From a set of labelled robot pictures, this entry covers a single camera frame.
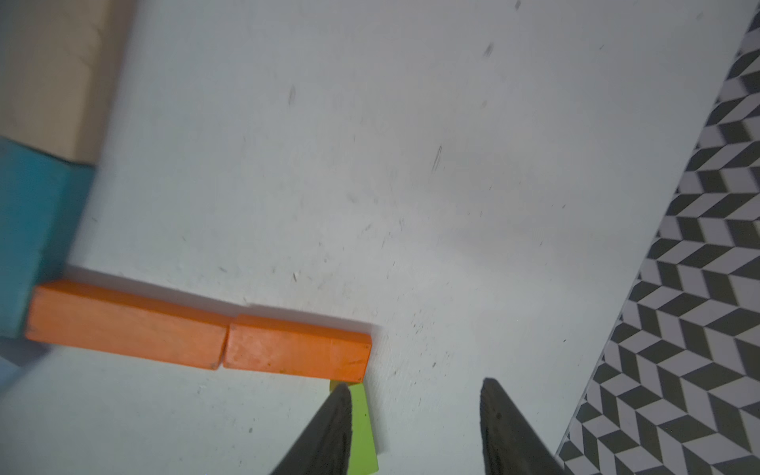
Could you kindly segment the light blue block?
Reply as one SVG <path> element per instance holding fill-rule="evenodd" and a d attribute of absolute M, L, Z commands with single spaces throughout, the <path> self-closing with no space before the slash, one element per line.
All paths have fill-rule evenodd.
<path fill-rule="evenodd" d="M 1 392 L 6 391 L 39 360 L 49 353 L 49 347 L 25 338 L 1 338 Z"/>

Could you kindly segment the natural wood block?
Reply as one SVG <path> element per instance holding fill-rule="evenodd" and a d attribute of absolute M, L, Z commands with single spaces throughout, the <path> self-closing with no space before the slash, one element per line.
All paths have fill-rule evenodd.
<path fill-rule="evenodd" d="M 2 138 L 68 162 L 97 164 L 137 6 L 2 2 Z"/>

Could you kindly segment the light green block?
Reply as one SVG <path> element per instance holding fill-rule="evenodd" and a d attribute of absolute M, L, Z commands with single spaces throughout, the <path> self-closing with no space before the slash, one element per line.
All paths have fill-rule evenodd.
<path fill-rule="evenodd" d="M 352 401 L 352 439 L 347 475 L 371 475 L 379 470 L 368 398 L 363 383 L 348 383 Z"/>

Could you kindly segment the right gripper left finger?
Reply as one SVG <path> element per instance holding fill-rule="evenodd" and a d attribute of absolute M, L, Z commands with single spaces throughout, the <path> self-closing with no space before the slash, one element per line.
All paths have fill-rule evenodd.
<path fill-rule="evenodd" d="M 272 475 L 346 475 L 352 447 L 352 394 L 340 383 Z"/>

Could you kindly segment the orange block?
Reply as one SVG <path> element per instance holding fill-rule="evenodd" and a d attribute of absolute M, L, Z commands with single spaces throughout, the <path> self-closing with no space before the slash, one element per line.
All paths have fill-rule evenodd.
<path fill-rule="evenodd" d="M 368 334 L 239 316 L 230 324 L 223 366 L 361 383 L 371 350 Z"/>
<path fill-rule="evenodd" d="M 25 337 L 215 370 L 230 317 L 160 300 L 58 280 L 35 288 Z"/>

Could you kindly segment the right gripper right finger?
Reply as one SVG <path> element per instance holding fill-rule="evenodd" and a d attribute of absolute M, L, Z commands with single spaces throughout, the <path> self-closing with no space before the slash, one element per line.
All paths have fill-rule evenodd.
<path fill-rule="evenodd" d="M 494 378 L 480 392 L 480 431 L 487 475 L 562 475 L 564 471 Z"/>

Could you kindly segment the teal block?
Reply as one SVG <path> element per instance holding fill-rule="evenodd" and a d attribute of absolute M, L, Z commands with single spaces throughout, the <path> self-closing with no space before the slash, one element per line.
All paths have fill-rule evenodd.
<path fill-rule="evenodd" d="M 1 141 L 1 336 L 20 338 L 35 287 L 58 279 L 95 176 L 91 165 Z"/>

